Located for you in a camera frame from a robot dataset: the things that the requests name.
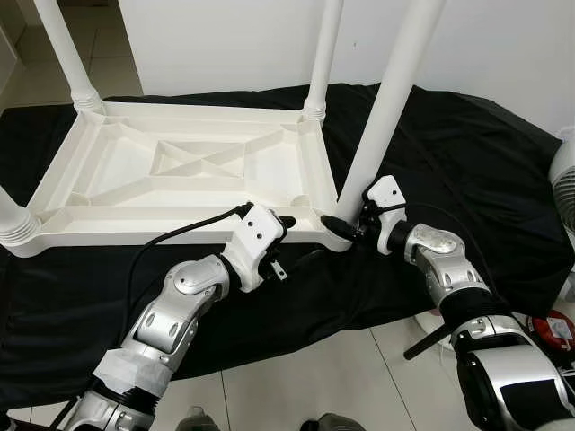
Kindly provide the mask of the black metal table leg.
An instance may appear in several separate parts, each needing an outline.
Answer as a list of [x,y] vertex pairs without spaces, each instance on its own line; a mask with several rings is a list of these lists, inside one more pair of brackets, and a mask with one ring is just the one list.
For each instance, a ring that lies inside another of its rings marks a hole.
[[405,360],[414,360],[414,358],[420,356],[428,349],[432,347],[438,347],[440,350],[445,350],[450,356],[456,355],[455,348],[449,342],[451,338],[451,329],[445,323],[439,324],[432,330],[428,330],[426,327],[420,327],[426,334],[419,340],[414,342],[414,345],[408,347],[405,352],[402,353],[402,357]]

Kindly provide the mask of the red round canister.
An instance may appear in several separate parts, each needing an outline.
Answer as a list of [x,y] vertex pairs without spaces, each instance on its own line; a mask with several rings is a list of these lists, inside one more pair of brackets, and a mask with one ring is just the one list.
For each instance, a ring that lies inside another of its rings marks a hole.
[[530,317],[529,325],[549,348],[563,353],[574,350],[574,323],[566,313],[549,311],[544,317]]

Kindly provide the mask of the grey robot foot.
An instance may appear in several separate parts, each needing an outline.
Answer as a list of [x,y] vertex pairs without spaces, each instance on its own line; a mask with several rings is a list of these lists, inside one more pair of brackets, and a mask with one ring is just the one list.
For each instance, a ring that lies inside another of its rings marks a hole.
[[367,431],[356,419],[334,413],[305,420],[298,431]]
[[201,406],[190,406],[173,431],[221,431],[217,422]]

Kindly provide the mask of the grey right robot foot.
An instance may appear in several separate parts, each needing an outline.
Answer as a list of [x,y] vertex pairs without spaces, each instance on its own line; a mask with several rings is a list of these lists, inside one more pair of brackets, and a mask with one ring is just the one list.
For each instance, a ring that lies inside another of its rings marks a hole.
[[305,420],[298,431],[367,431],[356,419],[334,413]]

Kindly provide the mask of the black table cloth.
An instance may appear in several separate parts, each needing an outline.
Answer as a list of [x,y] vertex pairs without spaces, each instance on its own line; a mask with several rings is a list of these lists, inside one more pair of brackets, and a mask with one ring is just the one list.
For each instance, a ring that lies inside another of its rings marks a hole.
[[[574,254],[555,208],[550,167],[560,140],[496,102],[414,89],[385,155],[411,221],[464,235],[473,264],[513,311],[542,315]],[[20,259],[0,247],[0,411],[54,405],[86,389],[119,344],[128,299],[155,298],[169,267],[217,247],[56,247]],[[280,247],[287,283],[231,293],[206,312],[176,379],[286,356],[341,330],[431,307],[420,272],[354,247]]]

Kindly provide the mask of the white plastic children table top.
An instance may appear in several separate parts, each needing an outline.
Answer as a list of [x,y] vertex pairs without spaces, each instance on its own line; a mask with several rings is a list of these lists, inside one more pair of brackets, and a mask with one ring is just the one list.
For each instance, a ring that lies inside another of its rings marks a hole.
[[28,204],[47,248],[143,245],[192,225],[178,245],[229,241],[237,218],[202,225],[246,202],[292,216],[288,243],[345,251],[321,215],[337,189],[320,122],[301,110],[209,104],[103,103],[75,113],[33,181]]

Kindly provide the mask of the white plastic table leg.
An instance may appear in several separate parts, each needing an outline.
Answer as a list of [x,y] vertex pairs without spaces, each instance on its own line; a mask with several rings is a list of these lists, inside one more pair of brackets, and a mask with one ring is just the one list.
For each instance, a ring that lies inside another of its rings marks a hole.
[[376,180],[395,128],[411,93],[420,61],[431,41],[447,0],[413,0],[395,38],[385,74],[358,141],[348,177],[337,201],[337,217],[357,224],[363,206],[362,193]]
[[99,92],[94,89],[83,65],[81,55],[66,24],[57,0],[32,0],[50,45],[68,82],[70,98],[75,110],[103,114],[104,106]]
[[0,246],[18,258],[41,254],[41,222],[30,210],[17,205],[0,186]]
[[301,115],[305,120],[322,122],[327,115],[327,90],[332,73],[334,45],[336,45],[344,0],[325,0],[319,36],[317,36],[311,83]]

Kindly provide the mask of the grey left robot foot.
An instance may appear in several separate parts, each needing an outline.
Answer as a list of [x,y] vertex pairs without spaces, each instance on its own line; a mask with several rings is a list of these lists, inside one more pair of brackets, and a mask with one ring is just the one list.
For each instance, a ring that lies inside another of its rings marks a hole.
[[221,431],[217,422],[201,406],[190,406],[173,431]]

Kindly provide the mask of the white round fan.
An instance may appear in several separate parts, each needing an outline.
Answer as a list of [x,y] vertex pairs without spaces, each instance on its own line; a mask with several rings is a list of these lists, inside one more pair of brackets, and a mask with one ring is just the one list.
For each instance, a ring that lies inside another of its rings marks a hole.
[[567,233],[575,233],[575,128],[562,128],[562,141],[549,169],[552,197]]

